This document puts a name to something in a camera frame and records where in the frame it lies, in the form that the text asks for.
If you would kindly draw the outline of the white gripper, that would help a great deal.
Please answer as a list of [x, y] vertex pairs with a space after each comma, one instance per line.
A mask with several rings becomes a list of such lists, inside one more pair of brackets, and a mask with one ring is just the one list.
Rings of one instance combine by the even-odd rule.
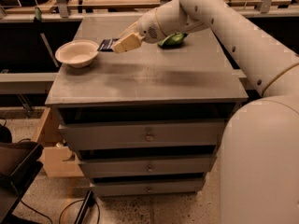
[[145, 42], [158, 43], [165, 38], [158, 24], [156, 9], [143, 14], [138, 21], [132, 23], [119, 34], [119, 40], [112, 45], [115, 53], [124, 53], [141, 47]]

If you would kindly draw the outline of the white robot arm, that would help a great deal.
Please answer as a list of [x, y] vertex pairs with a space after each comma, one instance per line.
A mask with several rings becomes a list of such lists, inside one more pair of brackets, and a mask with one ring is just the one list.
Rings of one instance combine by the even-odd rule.
[[299, 56], [223, 0], [173, 0], [143, 15], [116, 53], [208, 27], [258, 99], [227, 122], [218, 151], [220, 224], [299, 224]]

